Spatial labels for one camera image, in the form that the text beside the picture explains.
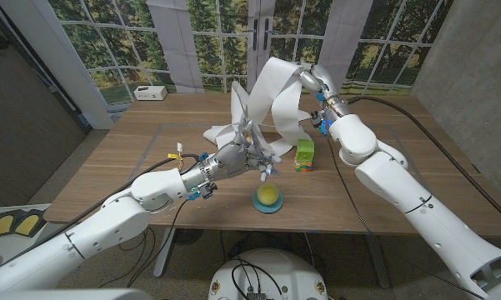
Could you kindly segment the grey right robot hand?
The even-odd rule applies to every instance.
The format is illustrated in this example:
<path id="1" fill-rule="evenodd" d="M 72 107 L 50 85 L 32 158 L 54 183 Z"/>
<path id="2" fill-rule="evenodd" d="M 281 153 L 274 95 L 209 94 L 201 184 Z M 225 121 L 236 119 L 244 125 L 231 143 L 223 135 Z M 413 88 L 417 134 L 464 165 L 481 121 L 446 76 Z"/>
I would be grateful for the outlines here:
<path id="1" fill-rule="evenodd" d="M 339 99 L 339 91 L 332 76 L 323 66 L 300 63 L 294 74 L 303 87 L 318 99 L 327 121 L 334 122 L 350 114 L 347 104 Z"/>

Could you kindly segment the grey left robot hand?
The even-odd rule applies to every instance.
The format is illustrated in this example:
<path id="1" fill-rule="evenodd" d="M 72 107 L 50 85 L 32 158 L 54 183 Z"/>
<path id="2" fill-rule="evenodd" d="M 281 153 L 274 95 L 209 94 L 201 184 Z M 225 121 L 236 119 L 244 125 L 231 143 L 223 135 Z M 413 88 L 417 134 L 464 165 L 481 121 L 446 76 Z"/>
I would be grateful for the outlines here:
<path id="1" fill-rule="evenodd" d="M 268 176 L 280 174 L 280 171 L 275 170 L 274 164 L 281 162 L 280 156 L 259 145 L 231 141 L 196 166 L 186 170 L 182 180 L 188 192 L 208 183 L 235 178 L 253 170 L 259 171 L 260 180 L 264 182 Z"/>

